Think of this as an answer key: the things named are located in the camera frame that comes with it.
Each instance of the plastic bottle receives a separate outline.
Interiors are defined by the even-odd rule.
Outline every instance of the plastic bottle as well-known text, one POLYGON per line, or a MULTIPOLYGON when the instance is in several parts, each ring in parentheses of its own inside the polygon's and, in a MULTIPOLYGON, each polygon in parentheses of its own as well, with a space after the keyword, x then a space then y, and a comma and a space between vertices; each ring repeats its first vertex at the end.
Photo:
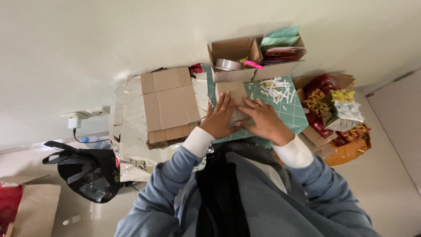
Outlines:
POLYGON ((80 139, 80 141, 83 142, 83 143, 86 143, 85 145, 89 148, 104 149, 104 150, 111 150, 112 149, 112 145, 111 145, 111 143, 109 143, 109 140, 97 142, 97 143, 90 143, 90 142, 101 141, 101 140, 104 140, 104 139, 96 137, 96 136, 82 137, 80 139))
POLYGON ((77 215, 77 216, 74 216, 72 218, 69 218, 69 219, 63 221, 63 225, 66 226, 66 225, 69 225, 69 224, 73 224, 73 223, 76 223, 76 222, 80 221, 81 219, 82 219, 82 217, 80 215, 77 215))

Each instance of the packing tape roll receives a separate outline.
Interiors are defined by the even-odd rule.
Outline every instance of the packing tape roll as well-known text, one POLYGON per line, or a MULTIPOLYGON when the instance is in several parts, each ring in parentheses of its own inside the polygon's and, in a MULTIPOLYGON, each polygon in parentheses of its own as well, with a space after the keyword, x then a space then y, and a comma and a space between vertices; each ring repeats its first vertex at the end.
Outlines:
POLYGON ((216 69, 221 69, 225 71, 239 70, 241 69, 241 67, 242 63, 227 59, 217 59, 215 64, 216 69))

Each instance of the white sleeve cuff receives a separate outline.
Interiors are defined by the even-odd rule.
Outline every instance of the white sleeve cuff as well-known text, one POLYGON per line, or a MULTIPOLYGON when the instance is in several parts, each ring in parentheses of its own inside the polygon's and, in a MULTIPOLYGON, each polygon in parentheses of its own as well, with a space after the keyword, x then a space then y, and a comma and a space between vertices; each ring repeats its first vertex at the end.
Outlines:
POLYGON ((207 131, 195 127, 182 146, 193 155, 203 158, 214 140, 215 138, 207 131))
POLYGON ((285 146, 278 146, 271 142, 273 150, 279 159, 291 168, 304 168, 313 162, 313 153, 296 135, 292 141, 285 146))

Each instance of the grid pattern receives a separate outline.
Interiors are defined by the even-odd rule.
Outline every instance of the grid pattern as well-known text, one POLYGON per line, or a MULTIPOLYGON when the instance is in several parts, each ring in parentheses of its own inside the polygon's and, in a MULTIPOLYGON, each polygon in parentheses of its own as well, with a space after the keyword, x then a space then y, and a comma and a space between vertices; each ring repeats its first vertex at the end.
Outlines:
MULTIPOLYGON (((203 70, 207 72, 207 75, 208 75, 208 96, 212 104, 216 105, 215 85, 213 84, 213 80, 212 80, 211 68, 203 67, 203 70)), ((295 90, 295 87, 292 84, 292 79, 290 76, 283 77, 282 79, 285 79, 286 82, 291 83, 291 87, 290 87, 291 92, 295 90)), ((304 114, 303 107, 301 106, 297 93, 294 93, 291 103, 287 104, 286 99, 283 99, 282 102, 275 104, 271 96, 267 96, 260 92, 262 88, 259 87, 258 81, 253 82, 253 85, 246 82, 244 83, 244 88, 249 98, 251 96, 251 93, 253 93, 253 98, 255 100, 259 98, 260 100, 263 100, 263 102, 265 102, 266 104, 272 105, 275 108, 275 112, 278 114, 278 117, 282 119, 285 125, 288 128, 290 128, 292 131, 294 131, 295 134, 300 133, 308 126, 307 118, 306 118, 306 115, 304 114)), ((280 89, 282 93, 285 92, 285 88, 280 88, 280 89)), ((221 142, 238 140, 238 139, 242 139, 246 137, 253 137, 253 136, 255 135, 250 133, 249 131, 242 129, 234 134, 231 134, 228 137, 216 140, 213 143, 214 144, 221 143, 221 142)), ((269 147, 269 141, 268 140, 264 141, 264 145, 266 147, 269 147)))

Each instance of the black tote bag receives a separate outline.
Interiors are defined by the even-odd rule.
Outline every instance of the black tote bag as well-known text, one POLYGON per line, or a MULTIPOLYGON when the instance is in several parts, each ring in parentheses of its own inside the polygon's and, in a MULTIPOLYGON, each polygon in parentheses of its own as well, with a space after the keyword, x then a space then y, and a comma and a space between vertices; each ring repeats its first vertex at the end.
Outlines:
POLYGON ((120 171, 113 150, 76 149, 55 141, 44 145, 62 149, 44 158, 43 164, 57 164, 60 177, 74 192, 96 203, 106 203, 117 195, 120 171))

